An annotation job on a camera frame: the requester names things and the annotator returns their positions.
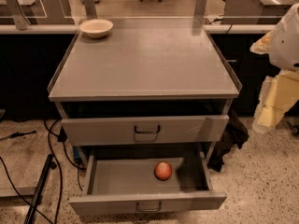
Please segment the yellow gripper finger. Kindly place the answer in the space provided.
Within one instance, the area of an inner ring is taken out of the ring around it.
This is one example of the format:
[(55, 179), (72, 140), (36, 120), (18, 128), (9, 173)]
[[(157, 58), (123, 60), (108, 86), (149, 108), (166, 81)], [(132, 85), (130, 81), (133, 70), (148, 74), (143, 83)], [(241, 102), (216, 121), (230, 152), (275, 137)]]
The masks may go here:
[(275, 77), (266, 77), (254, 113), (253, 130), (258, 133), (272, 132), (298, 101), (298, 72), (281, 70)]
[(267, 54), (269, 52), (272, 34), (273, 32), (265, 34), (262, 38), (253, 43), (249, 50), (259, 55)]

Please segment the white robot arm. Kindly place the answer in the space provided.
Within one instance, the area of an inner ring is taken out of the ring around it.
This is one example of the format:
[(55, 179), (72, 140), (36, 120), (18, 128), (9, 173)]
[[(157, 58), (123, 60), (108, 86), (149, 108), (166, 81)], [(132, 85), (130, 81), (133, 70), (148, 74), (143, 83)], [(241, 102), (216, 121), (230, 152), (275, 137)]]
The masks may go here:
[(252, 124), (258, 133), (270, 133), (299, 101), (299, 4), (293, 5), (250, 51), (268, 54), (269, 62), (280, 69), (274, 77), (265, 78)]

